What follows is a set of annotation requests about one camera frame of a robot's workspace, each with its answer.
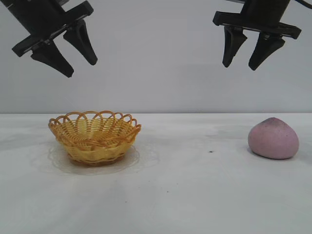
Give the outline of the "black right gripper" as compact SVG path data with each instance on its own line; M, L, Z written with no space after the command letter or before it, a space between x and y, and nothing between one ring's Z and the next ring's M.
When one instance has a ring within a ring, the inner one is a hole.
M282 36L297 39L301 29L281 22L288 5L288 0L246 0L240 13L217 11L213 23L224 26L223 65L226 68L230 66L247 39L243 30L260 32L248 64L253 71L267 57L283 47L285 41Z

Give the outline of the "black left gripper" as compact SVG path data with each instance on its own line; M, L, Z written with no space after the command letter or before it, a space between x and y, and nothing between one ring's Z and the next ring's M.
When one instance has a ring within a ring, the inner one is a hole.
M52 41L66 31L63 38L91 65L97 63L98 58L90 43L84 21L94 11L88 1L68 11L62 8L60 0L2 0L1 3L30 34L12 48L18 57L32 50L33 60L70 78L74 69Z

